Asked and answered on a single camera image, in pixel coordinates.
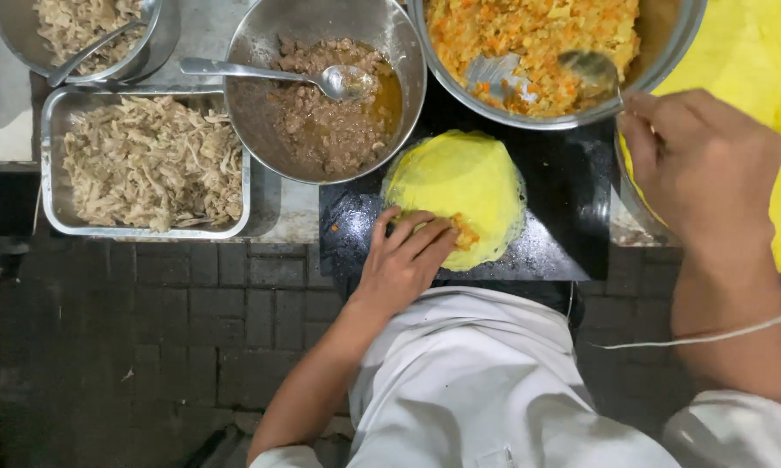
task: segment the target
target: yellow crepe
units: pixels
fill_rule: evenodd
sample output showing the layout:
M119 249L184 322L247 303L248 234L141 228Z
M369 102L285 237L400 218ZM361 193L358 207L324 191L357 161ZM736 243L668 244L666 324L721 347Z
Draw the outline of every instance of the yellow crepe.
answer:
M382 183L385 205L460 215L479 236L442 264L466 271L497 260L524 228L521 179L506 147L484 133L451 130L397 157Z
M689 88L706 88L781 133L781 0L709 0L691 48L654 94ZM623 152L633 178L624 141ZM781 272L781 170L769 215Z

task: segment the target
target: rectangular metal tray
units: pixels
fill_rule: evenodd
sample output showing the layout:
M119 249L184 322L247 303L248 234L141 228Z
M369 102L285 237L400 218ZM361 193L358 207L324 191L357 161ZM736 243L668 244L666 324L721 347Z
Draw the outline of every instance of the rectangular metal tray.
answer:
M75 116L98 107L119 104L121 96L175 99L201 112L214 109L224 112L221 85L198 86L137 86L121 90L87 87L65 87L53 91L41 112L41 190L43 209L50 224L65 234L92 237L146 237L152 239L226 239L236 236L249 221L251 192L251 154L242 156L243 211L239 220L219 227L202 225L192 228L172 228L168 232L151 232L147 228L129 226L91 226L76 215L73 207L73 187L63 168L64 135L75 124Z

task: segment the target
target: hand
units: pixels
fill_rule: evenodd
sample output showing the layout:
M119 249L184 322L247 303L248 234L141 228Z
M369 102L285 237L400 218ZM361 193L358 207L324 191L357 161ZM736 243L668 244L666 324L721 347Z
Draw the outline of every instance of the hand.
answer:
M385 237L388 222L400 213L399 207L392 207L376 219L371 251L350 300L370 304L369 309L381 310L385 319L404 311L428 289L439 266L454 250L458 234L447 218L414 211L396 224L390 237ZM411 235L424 222L427 224Z
M618 124L635 182L686 249L734 255L768 247L781 136L701 89L635 92L625 103Z

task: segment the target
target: white shirt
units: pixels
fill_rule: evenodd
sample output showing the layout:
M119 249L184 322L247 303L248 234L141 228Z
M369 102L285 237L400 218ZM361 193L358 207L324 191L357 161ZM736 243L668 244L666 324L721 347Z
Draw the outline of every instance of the white shirt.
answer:
M596 414L561 314L479 288L431 289L397 315L350 399L352 468L781 468L778 403L704 392L668 422L669 453ZM305 446L251 464L320 466Z

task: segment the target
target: finger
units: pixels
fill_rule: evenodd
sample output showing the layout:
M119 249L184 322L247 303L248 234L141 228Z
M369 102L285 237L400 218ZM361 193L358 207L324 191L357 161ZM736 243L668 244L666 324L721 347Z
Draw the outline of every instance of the finger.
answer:
M379 246L385 241L385 232L387 232L388 223L395 217L398 217L402 213L402 208L393 206L379 215L376 218L376 223L373 225L373 237L371 238L371 248L373 246Z
M669 150L692 145L706 126L677 95L662 97L631 91L625 101L626 110L643 118L665 139Z
M704 89L692 89L676 93L685 106L705 122L723 135L741 135L750 128L760 125L758 121L750 117L726 101L717 99L712 93Z
M446 229L451 229L450 219L434 219L403 242L399 247L400 253L408 260L413 260Z
M647 180L656 173L657 141L650 126L641 117L630 112L622 112L616 117L618 129L625 137L625 144L630 152L630 160L634 166L636 183Z
M446 229L439 234L439 237L431 242L414 259L418 268L423 268L429 279L433 280L439 270L439 266L446 261L448 255L455 250L455 242L459 231L457 229Z
M387 247L391 250L398 248L402 245L402 242L410 236L411 232L414 231L414 228L423 222L428 222L432 219L434 219L434 213L430 211L413 211L396 223L393 234L388 238Z

